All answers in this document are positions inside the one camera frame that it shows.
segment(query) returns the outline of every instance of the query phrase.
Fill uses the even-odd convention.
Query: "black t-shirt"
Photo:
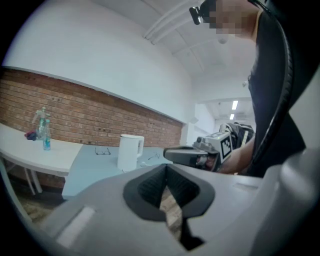
[[[297,32],[291,33],[290,28],[287,32],[293,58],[293,90],[289,104],[291,107],[306,88],[317,68],[317,63],[319,64],[319,59],[307,62],[306,56],[311,57],[315,52],[306,48],[308,47],[306,42],[298,37],[294,38]],[[309,45],[311,49],[315,46],[315,42]],[[286,59],[281,31],[276,21],[265,12],[260,15],[258,21],[256,53],[256,61],[248,79],[256,122],[253,157],[275,114],[285,77]],[[304,148],[303,138],[287,113],[266,153],[258,163],[251,165],[248,175],[263,177],[270,166],[282,164],[289,156]]]

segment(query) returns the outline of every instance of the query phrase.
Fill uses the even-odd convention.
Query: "tabletop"
[[[108,148],[110,155],[97,155],[95,148],[94,145],[82,146],[71,166],[68,177],[65,178],[62,191],[64,199],[72,198],[95,182],[123,174],[123,171],[117,167],[119,147],[97,147],[99,151],[103,152]],[[163,151],[163,148],[160,147],[144,147],[142,156],[137,159],[136,169],[144,166],[172,164],[171,161],[163,157]]]
[[[42,140],[27,140],[25,133],[0,123],[0,154],[19,166],[37,172],[65,177],[82,144],[51,139],[51,150]]]

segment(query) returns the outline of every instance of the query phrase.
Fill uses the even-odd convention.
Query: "spray bottle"
[[[35,116],[32,120],[32,123],[34,124],[38,117],[39,124],[36,127],[36,138],[42,139],[42,133],[44,131],[44,127],[46,126],[46,117],[49,117],[50,114],[46,113],[46,108],[43,106],[41,110],[37,110],[35,113]]]

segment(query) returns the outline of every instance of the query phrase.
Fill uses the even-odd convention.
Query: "table leg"
[[[36,193],[35,193],[34,187],[33,187],[32,184],[31,184],[30,177],[29,177],[29,174],[28,174],[28,170],[27,170],[27,168],[23,168],[23,169],[24,169],[26,181],[27,181],[28,184],[29,184],[29,188],[30,188],[30,190],[31,190],[31,193],[32,193],[32,195],[35,195]]]
[[[33,182],[34,182],[36,190],[38,191],[38,193],[42,193],[42,188],[41,188],[41,185],[39,183],[37,173],[34,170],[31,170],[31,169],[30,169],[30,172],[31,172],[31,176],[32,176],[32,179],[33,179]]]

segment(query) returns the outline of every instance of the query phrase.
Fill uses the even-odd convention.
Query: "white table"
[[[24,132],[0,123],[0,155],[13,164],[24,167],[27,182],[34,194],[27,170],[30,169],[35,187],[41,193],[35,171],[59,177],[68,176],[83,144],[51,139],[51,150],[45,151],[42,140],[27,140],[24,135]]]

